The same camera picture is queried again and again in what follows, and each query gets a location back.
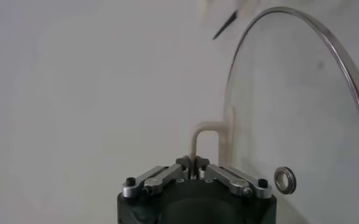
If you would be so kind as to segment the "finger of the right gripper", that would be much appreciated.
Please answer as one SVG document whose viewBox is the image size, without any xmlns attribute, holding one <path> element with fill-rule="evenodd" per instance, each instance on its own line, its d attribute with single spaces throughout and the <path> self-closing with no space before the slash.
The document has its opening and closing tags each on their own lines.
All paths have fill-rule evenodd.
<svg viewBox="0 0 359 224">
<path fill-rule="evenodd" d="M 219 28 L 219 30 L 214 34 L 212 40 L 216 40 L 223 33 L 223 31 L 225 31 L 226 28 L 228 28 L 237 19 L 237 16 L 238 10 L 235 10 L 224 22 L 224 24 Z"/>
</svg>

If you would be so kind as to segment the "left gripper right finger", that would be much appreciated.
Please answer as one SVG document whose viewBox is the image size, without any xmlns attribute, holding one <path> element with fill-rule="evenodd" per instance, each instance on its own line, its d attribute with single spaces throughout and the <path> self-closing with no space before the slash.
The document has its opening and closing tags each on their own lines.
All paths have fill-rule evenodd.
<svg viewBox="0 0 359 224">
<path fill-rule="evenodd" d="M 271 186 L 264 178 L 255 178 L 234 167 L 222 167 L 210 164 L 209 160 L 196 156 L 194 175 L 207 183 L 217 181 L 240 197 L 271 198 Z"/>
</svg>

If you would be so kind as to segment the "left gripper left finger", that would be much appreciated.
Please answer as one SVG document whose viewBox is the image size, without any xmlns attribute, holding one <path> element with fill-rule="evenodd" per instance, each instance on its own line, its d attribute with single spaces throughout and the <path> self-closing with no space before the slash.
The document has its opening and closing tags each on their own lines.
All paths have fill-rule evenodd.
<svg viewBox="0 0 359 224">
<path fill-rule="evenodd" d="M 191 178 L 193 163 L 189 156 L 177 158 L 171 166 L 155 166 L 138 177 L 128 177 L 123 183 L 121 195 L 124 198 L 136 198 L 143 191 L 148 195 L 160 194 L 172 181 Z"/>
</svg>

